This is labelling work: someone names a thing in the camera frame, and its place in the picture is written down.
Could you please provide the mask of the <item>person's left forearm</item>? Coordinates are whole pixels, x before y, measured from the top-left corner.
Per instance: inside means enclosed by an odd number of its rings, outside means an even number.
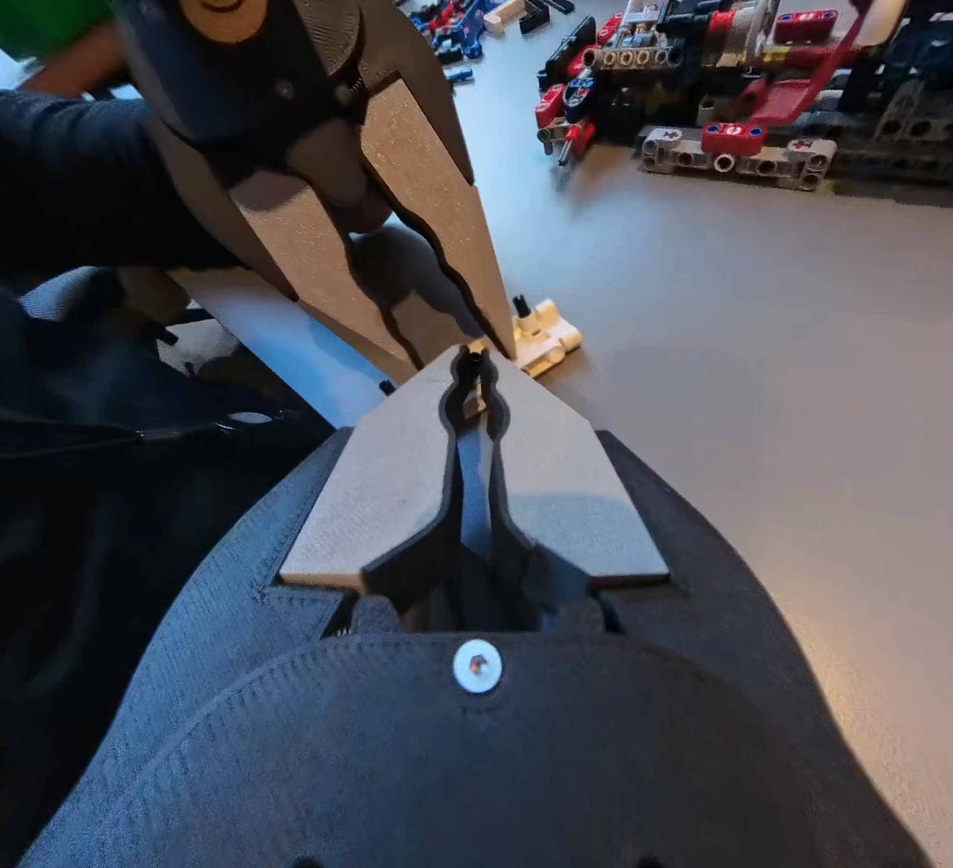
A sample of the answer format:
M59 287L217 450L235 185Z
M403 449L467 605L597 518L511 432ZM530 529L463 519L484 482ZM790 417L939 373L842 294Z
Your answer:
M240 261L180 198L142 101L1 92L1 273Z

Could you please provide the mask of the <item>person's left hand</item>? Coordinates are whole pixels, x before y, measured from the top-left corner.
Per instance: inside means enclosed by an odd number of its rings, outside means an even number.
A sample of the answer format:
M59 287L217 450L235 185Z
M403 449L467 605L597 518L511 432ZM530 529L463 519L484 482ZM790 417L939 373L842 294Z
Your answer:
M91 96L133 81L118 23L94 28L64 52L51 57L17 89L60 98Z

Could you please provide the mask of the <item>pile of toy bricks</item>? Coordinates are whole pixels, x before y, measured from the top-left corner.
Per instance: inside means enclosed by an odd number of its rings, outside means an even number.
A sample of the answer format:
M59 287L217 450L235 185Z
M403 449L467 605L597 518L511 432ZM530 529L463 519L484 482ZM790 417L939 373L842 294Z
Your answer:
M412 10L409 20L456 88L474 80L472 62L481 60L485 36L502 37L513 25L522 37L534 36L553 13L575 10L571 0L436 0Z

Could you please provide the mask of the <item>person's torso in dark clothing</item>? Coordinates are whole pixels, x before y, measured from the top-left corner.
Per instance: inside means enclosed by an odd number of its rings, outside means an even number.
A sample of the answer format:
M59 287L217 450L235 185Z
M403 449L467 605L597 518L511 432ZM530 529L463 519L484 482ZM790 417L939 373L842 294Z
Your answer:
M1 859L81 777L211 548L331 433L2 284Z

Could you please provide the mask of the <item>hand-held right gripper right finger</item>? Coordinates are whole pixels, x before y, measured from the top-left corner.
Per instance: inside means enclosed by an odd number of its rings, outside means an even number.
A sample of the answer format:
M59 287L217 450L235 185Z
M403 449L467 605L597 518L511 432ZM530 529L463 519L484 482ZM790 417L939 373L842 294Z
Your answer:
M590 422L487 356L488 502L508 589L615 589L670 570Z

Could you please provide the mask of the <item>white toy brick panel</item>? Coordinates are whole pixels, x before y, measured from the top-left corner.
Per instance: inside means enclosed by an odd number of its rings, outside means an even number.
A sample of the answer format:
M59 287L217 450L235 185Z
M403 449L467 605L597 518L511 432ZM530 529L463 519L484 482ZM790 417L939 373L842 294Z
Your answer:
M551 299L532 306L537 311L541 330L535 335L524 335L515 319L512 328L516 344L516 366L531 378L538 378L565 361L566 356L579 348L582 335L579 329L564 319Z

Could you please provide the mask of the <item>toy brick car model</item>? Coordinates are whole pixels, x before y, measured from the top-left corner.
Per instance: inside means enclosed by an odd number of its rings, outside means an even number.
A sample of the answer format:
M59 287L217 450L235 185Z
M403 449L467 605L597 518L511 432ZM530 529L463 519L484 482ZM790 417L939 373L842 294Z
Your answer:
M658 174L951 186L951 0L630 0L538 81L562 166L602 141Z

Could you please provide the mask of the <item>light grey desk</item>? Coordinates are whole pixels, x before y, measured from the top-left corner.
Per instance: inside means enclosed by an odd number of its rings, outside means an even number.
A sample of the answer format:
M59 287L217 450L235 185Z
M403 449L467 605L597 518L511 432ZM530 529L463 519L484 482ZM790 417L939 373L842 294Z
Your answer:
M545 376L780 606L866 774L951 866L951 190L799 194L542 153L575 19L484 39L456 103L510 293L582 350Z

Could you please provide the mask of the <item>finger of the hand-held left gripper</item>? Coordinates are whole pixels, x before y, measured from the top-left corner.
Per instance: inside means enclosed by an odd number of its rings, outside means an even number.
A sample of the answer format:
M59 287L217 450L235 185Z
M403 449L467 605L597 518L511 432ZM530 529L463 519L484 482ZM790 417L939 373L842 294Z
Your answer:
M479 192L403 79L371 96L359 146L394 213L427 240L486 338L515 361L509 298Z
M349 249L314 190L295 177L251 177L231 191L297 303L397 384L419 370L351 272Z

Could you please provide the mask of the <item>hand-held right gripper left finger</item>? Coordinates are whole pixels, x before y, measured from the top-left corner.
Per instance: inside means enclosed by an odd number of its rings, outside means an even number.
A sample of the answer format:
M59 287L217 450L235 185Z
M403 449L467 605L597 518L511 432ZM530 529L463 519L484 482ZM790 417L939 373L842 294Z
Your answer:
M462 412L452 347L367 413L292 542L278 577L355 593L429 593L459 558Z

